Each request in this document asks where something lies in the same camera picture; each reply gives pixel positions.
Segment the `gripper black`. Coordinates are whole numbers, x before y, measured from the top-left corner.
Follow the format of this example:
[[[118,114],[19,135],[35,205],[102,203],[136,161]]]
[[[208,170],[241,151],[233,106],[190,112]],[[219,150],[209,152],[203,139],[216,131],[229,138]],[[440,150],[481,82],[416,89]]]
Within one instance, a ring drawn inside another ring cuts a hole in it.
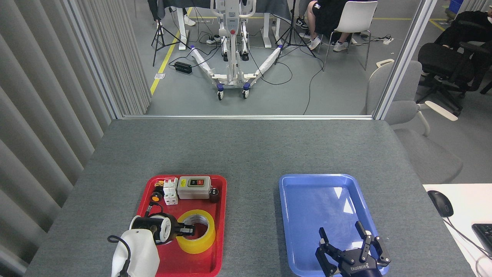
[[[195,235],[194,225],[180,225],[176,219],[170,219],[170,222],[169,241],[173,241],[178,235]]]
[[[382,275],[377,265],[386,267],[391,262],[384,242],[379,236],[374,236],[365,230],[360,221],[355,223],[355,228],[362,239],[362,248],[346,251],[330,244],[325,229],[319,228],[321,240],[319,247],[315,251],[315,256],[325,277],[332,277],[337,272],[342,277],[381,277]],[[369,255],[371,245],[374,246],[378,254],[376,259]],[[338,265],[330,263],[327,256],[338,262]]]

